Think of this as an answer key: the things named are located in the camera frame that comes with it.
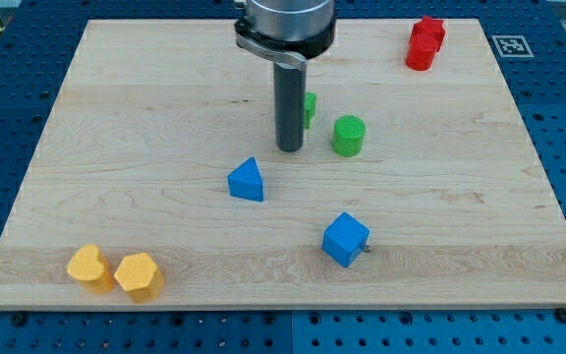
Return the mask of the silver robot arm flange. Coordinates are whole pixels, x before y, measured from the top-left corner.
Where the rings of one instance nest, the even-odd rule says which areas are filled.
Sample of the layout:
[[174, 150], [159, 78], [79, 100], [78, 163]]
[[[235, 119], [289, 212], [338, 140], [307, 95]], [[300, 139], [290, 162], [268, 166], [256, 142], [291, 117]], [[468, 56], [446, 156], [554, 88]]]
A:
[[235, 0], [236, 43], [285, 69], [304, 71], [334, 40], [333, 0]]

